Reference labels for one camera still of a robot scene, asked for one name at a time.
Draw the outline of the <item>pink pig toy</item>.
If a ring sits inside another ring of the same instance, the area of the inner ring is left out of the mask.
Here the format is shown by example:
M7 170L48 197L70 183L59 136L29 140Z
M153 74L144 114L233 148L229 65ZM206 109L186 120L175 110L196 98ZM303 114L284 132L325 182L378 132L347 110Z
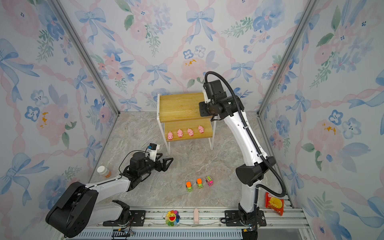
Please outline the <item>pink pig toy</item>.
M174 135L173 135L173 133L171 131L168 132L167 138L168 138L169 141L173 140Z
M203 134L205 132L205 129L203 126L198 126L198 131Z
M194 131L192 129L188 129L187 132L188 132L189 136L191 136L191 137L194 136Z
M177 131L177 135L178 135L179 138L182 138L183 135L184 135L184 132L183 132L181 129L179 129L179 130Z

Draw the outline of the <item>orange green toy car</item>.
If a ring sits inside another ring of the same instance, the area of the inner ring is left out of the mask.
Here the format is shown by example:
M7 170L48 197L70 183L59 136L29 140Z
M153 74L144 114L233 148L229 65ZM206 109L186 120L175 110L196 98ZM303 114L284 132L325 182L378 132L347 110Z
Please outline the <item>orange green toy car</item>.
M203 180L201 178L197 179L197 187L198 187L198 189L201 189L204 187Z
M192 192L193 191L192 183L191 182L187 182L186 183L186 188L187 188L187 192Z

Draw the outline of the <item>green pink toy truck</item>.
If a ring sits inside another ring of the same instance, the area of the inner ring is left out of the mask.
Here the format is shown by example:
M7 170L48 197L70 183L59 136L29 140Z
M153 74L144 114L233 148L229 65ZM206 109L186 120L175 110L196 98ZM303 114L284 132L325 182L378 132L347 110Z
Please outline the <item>green pink toy truck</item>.
M213 182L213 180L212 180L212 178L211 178L210 176L207 176L207 177L206 177L206 182L207 182L207 184L208 184L210 187L214 184L214 182Z

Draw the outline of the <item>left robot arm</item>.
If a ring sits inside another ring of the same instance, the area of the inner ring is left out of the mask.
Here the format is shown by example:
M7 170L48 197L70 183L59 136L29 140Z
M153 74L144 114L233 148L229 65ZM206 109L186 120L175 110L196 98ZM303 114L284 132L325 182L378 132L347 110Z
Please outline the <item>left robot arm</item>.
M76 237L85 228L104 222L127 227L134 220L128 204L120 200L109 204L100 204L100 201L132 191L152 171L167 171L173 160L163 158L161 153L134 152L130 164L115 178L87 185L71 184L48 212L46 223L67 238Z

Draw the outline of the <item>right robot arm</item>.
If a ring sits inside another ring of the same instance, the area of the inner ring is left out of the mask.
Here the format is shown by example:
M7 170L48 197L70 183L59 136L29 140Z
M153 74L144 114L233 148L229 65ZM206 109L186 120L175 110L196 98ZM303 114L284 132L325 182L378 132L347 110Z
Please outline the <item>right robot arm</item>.
M242 197L235 222L245 226L255 224L258 217L258 190L267 171L273 171L275 159L259 145L238 96L220 93L207 97L203 93L162 95L157 93L157 121L167 152L171 142L197 139L197 132L213 146L216 125L212 120L224 120L243 154L244 165L236 169L242 183Z

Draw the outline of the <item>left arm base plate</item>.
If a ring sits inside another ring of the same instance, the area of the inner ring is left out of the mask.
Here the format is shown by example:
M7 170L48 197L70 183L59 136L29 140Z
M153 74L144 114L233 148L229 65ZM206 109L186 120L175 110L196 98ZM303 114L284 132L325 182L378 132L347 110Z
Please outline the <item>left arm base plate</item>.
M143 227L146 211L133 210L122 213L115 221L103 222L103 227Z

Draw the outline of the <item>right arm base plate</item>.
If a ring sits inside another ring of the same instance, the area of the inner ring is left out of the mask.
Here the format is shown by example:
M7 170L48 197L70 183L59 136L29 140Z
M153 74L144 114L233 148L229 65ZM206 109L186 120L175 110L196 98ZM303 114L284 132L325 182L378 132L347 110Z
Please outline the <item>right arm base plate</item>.
M227 227L265 227L267 225L264 212L260 209L256 209L251 213L243 213L240 210L227 210L224 213L225 216L221 218L221 223Z

